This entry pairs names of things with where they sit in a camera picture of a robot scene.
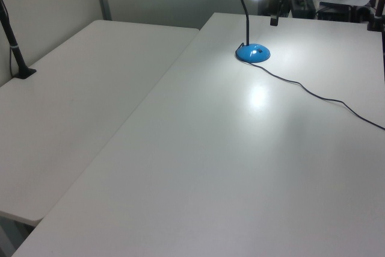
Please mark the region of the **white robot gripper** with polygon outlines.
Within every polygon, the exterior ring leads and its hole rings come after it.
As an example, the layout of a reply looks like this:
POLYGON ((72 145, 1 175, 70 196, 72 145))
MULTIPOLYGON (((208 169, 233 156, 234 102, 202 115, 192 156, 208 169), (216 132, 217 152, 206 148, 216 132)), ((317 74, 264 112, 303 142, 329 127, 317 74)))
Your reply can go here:
POLYGON ((267 15, 271 16, 270 25, 277 26, 279 16, 288 16, 288 0, 268 0, 267 15))

